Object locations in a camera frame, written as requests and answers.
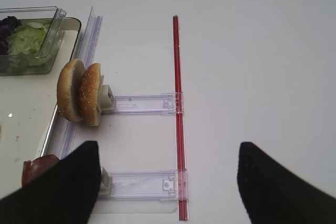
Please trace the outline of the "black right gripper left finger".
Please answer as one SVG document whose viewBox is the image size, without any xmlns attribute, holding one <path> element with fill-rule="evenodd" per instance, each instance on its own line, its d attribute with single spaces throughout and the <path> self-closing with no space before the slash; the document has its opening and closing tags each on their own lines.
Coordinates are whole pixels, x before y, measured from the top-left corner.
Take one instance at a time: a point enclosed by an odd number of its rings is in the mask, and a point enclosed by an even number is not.
<svg viewBox="0 0 336 224">
<path fill-rule="evenodd" d="M 99 147 L 86 141 L 1 199 L 1 223 L 87 223 L 101 183 Z"/>
</svg>

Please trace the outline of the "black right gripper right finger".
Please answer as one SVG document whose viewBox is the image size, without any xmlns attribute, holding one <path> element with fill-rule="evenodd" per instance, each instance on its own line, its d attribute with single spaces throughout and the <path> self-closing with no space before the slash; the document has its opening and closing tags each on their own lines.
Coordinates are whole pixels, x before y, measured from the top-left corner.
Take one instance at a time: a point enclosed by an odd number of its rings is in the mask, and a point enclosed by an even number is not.
<svg viewBox="0 0 336 224">
<path fill-rule="evenodd" d="M 251 223 L 335 223 L 335 198 L 252 142 L 239 147 L 237 185 Z"/>
</svg>

